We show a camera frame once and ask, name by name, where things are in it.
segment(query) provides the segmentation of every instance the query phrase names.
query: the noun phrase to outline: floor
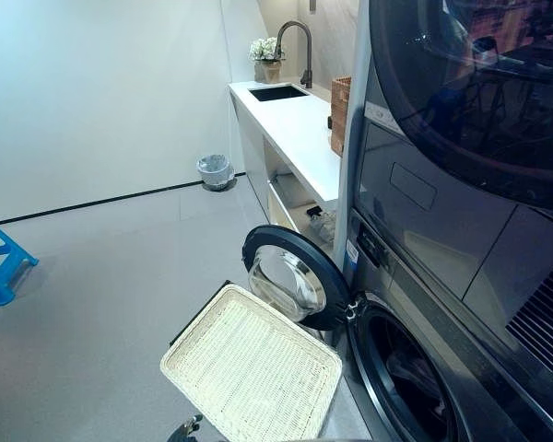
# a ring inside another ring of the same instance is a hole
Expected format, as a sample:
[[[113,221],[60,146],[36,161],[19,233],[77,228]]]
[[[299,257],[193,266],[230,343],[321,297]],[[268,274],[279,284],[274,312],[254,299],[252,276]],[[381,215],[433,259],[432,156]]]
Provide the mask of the floor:
[[[41,262],[0,308],[0,441],[165,441],[196,410],[159,360],[226,279],[248,286],[241,245],[264,223],[244,176],[3,226]],[[323,436],[365,431],[343,381]]]

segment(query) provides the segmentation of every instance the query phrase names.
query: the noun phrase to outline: cabinet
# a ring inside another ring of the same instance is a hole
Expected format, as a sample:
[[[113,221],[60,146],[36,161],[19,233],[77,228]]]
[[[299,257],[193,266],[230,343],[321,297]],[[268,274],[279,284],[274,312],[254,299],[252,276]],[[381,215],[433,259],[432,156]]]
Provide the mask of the cabinet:
[[[330,256],[333,220],[318,233],[307,211],[316,205],[333,213],[340,159],[331,150],[329,103],[315,96],[259,102],[253,82],[229,85],[240,128],[246,173],[271,224],[301,233]]]

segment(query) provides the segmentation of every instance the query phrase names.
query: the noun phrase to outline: black baseboard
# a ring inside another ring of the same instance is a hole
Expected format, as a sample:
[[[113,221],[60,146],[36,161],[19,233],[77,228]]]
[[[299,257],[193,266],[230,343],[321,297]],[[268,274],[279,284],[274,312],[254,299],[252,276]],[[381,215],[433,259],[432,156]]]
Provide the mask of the black baseboard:
[[[246,174],[246,172],[236,173],[236,177],[241,177],[245,174]],[[113,201],[126,200],[127,198],[135,198],[136,196],[150,195],[151,193],[173,191],[175,189],[181,189],[183,187],[189,187],[189,186],[196,186],[198,184],[203,184],[203,182],[202,181],[185,182],[184,184],[177,184],[175,186],[170,186],[170,187],[162,187],[161,189],[154,189],[154,190],[151,190],[151,191],[131,193],[129,195],[115,196],[113,198],[107,198],[105,200],[93,201],[91,203],[68,205],[67,207],[61,207],[59,209],[53,209],[53,210],[46,210],[45,212],[39,212],[37,214],[23,215],[23,216],[17,216],[15,218],[3,219],[2,221],[0,221],[0,225],[1,224],[6,224],[6,223],[15,223],[17,221],[22,221],[24,219],[36,218],[38,216],[58,214],[60,212],[67,212],[68,210],[83,209],[85,207],[90,207],[92,205],[97,205],[97,204],[112,203]]]

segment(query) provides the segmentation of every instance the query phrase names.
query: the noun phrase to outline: white wicker basket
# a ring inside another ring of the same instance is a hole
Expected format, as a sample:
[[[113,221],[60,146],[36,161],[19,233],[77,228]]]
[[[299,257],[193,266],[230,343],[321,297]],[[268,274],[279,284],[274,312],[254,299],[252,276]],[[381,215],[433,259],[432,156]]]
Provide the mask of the white wicker basket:
[[[226,285],[160,368],[229,441],[264,442],[319,435],[342,362],[251,293]]]

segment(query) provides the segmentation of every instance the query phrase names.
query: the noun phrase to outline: blue stool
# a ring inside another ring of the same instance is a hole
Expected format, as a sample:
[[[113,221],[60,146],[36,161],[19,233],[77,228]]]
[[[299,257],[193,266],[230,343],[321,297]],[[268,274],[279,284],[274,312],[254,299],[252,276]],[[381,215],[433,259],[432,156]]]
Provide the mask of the blue stool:
[[[0,306],[3,306],[15,297],[14,292],[8,284],[17,272],[20,264],[27,261],[30,265],[37,265],[39,260],[25,252],[2,230],[0,230],[0,239],[4,241],[4,244],[0,246],[0,256],[6,255],[5,259],[0,263]]]

